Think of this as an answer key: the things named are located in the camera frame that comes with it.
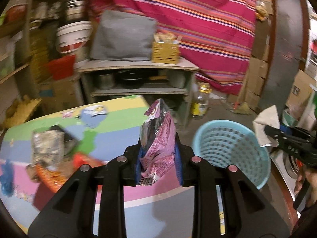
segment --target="pink plastic wrapper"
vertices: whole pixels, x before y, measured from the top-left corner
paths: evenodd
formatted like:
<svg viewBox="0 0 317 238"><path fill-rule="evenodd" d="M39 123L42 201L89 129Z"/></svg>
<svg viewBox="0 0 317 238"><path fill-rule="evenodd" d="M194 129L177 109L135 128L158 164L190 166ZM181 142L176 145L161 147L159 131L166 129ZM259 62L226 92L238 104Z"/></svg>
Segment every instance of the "pink plastic wrapper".
<svg viewBox="0 0 317 238"><path fill-rule="evenodd" d="M174 165L175 125L162 99L156 100L145 114L149 119L141 126L140 140L146 153L140 158L143 172L139 184L152 185Z"/></svg>

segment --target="plastic oil bottle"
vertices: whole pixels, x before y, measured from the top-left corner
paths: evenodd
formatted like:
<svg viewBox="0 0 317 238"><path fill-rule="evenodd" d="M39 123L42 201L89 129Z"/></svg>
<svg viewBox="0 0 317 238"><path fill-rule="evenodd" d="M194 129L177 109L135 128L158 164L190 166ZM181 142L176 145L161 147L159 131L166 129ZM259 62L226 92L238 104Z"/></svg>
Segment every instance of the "plastic oil bottle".
<svg viewBox="0 0 317 238"><path fill-rule="evenodd" d="M195 118L200 118L205 115L208 108L209 94L211 89L207 83L199 83L199 90L197 91L194 101L191 105L191 114Z"/></svg>

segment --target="gray door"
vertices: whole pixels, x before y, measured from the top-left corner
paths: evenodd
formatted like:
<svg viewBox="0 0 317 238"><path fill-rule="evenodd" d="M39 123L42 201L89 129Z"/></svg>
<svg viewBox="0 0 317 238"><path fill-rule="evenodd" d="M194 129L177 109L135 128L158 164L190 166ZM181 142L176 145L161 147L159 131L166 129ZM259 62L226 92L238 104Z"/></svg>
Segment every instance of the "gray door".
<svg viewBox="0 0 317 238"><path fill-rule="evenodd" d="M299 69L298 59L302 57L302 47L305 43L303 37L307 38L308 34L303 33L303 11L300 0L276 0L275 7L274 56L258 107L264 110L276 105L278 114L281 115Z"/></svg>

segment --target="table top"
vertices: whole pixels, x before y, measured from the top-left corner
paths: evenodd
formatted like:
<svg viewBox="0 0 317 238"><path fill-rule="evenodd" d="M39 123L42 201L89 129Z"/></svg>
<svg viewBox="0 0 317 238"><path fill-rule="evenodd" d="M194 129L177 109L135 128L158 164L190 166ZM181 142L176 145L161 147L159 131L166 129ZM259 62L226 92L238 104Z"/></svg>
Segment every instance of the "table top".
<svg viewBox="0 0 317 238"><path fill-rule="evenodd" d="M77 118L82 109L96 105L108 111L100 122ZM147 109L143 97L133 95L61 111L10 128L1 145L0 160L3 163L9 159L13 163L14 194L6 197L0 192L0 198L18 225L27 232L39 211L53 196L44 184L31 182L25 171L31 161L33 130L44 131L52 125L61 125L82 141L78 150L109 161L122 155L127 146L138 142L139 127L147 118L144 115ZM98 234L99 203L100 194L96 200L94 234ZM191 236L194 188L180 187L175 167L153 186L124 187L124 203L128 238Z"/></svg>
<svg viewBox="0 0 317 238"><path fill-rule="evenodd" d="M92 72L99 70L154 68L154 69L177 69L186 71L198 71L199 67L185 58L180 58L178 64L154 63L152 61L102 61L91 60L78 68L78 72Z"/></svg>

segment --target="bucket handle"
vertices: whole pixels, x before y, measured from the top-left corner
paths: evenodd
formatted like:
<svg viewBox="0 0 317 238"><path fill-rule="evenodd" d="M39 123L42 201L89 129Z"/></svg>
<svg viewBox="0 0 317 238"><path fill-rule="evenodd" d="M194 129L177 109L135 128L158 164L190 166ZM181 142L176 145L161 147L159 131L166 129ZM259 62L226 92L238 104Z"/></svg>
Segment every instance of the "bucket handle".
<svg viewBox="0 0 317 238"><path fill-rule="evenodd" d="M93 32L93 29L92 27L89 29L89 36L91 35L91 33ZM60 50L60 47L59 47L59 44L58 44L58 39L56 40L56 43L55 43L55 48L57 50L57 52L59 52L60 54L69 54L69 53L73 53L73 52L76 52L78 49L82 48L85 44L87 43L87 41L83 42L79 47L75 48L75 49L72 49L72 50L69 50L69 51L65 51L65 52L62 52Z"/></svg>

